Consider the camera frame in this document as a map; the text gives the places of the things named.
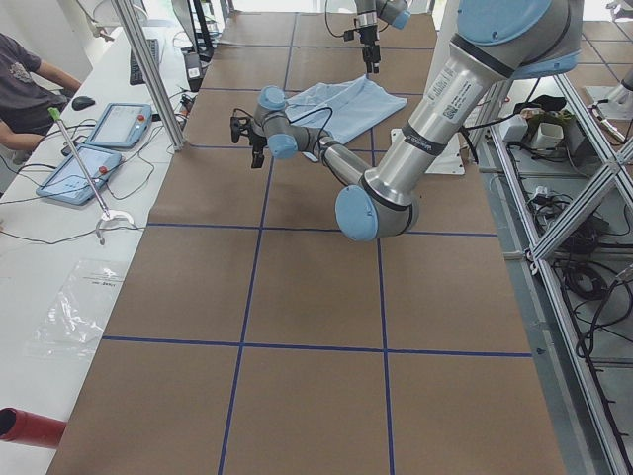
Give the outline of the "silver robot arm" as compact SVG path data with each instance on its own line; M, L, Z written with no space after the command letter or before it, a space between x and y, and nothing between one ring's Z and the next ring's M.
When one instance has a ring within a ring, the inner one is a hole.
M460 2L445 65L375 167L325 128L292 124L276 86L260 91L253 114L231 117L231 140L248 138L254 168L261 167L265 149L275 158L312 154L344 185L335 215L346 236L357 241L398 236L417 221L414 191L420 178L495 83L576 66L583 9L581 1Z
M410 18L408 2L356 0L354 4L356 15L353 32L359 35L366 73L378 73L381 61L378 21L399 30L403 29Z

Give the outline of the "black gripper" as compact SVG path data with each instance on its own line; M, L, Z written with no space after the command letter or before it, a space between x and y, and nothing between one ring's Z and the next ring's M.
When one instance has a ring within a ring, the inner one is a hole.
M253 123L247 126L247 137L252 151L251 167L253 169L260 168L261 163L264 163L265 160L264 148L267 146L267 139L263 133L256 131Z
M359 27L358 33L362 44L366 73L378 73L380 71L380 46L377 44L379 40L377 26L368 25Z

